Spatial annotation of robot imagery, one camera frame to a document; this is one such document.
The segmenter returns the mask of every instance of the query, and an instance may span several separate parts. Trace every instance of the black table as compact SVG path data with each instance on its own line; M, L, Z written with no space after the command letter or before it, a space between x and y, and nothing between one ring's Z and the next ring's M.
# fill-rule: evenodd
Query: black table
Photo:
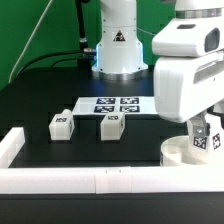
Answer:
M50 140L56 113L79 97L153 96L153 75L114 82L85 69L31 69L0 92L0 136L24 127L26 143L11 165L28 167L158 166L160 145L185 124L157 115L126 115L119 141L100 141L103 116L74 116L70 141ZM223 223L223 193L0 195L2 223Z

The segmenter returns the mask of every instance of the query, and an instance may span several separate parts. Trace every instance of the white cube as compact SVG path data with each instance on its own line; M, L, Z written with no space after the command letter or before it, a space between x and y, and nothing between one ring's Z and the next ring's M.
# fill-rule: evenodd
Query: white cube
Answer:
M51 140L70 140L74 127L70 110L66 109L62 114L55 114L49 125Z
M119 140L125 128L125 113L107 113L100 124L101 140Z

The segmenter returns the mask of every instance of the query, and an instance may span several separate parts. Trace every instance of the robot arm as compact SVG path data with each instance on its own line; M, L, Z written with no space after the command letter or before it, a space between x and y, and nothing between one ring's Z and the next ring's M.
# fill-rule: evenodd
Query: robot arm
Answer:
M224 10L224 2L213 3L177 0L175 8L176 12L184 7L203 12L210 9L204 9L207 5ZM161 117L185 122L224 98L223 23L224 13L175 18L153 39L153 52L163 56L154 75L156 109Z
M224 152L224 134L220 117L207 109L215 105L224 111L224 2L177 0L175 11L176 18L152 43L162 56L154 70L156 110L166 120L187 122L187 145L178 145L183 139L171 141L181 153L186 149L185 158L210 163L211 152L216 162L217 152Z

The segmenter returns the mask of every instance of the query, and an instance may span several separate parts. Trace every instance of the green wall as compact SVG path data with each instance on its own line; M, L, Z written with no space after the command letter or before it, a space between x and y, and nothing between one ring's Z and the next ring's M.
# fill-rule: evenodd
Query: green wall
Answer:
M24 49L49 0L7 0L0 2L0 90L8 84L9 74ZM138 27L159 32L174 16L174 6L159 0L137 0ZM91 0L83 5L86 34L90 47L101 38L100 3ZM151 51L152 36L138 32L144 45L144 60L153 65L157 59ZM16 72L29 60L40 55L79 48L75 0L54 0ZM36 67L48 66L40 62Z

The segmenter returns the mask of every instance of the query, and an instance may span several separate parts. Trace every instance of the yellow warning triangle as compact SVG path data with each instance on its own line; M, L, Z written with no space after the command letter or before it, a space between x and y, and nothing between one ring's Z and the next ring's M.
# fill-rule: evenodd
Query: yellow warning triangle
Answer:
M120 30L118 31L116 37L114 38L114 41L125 41L124 36Z

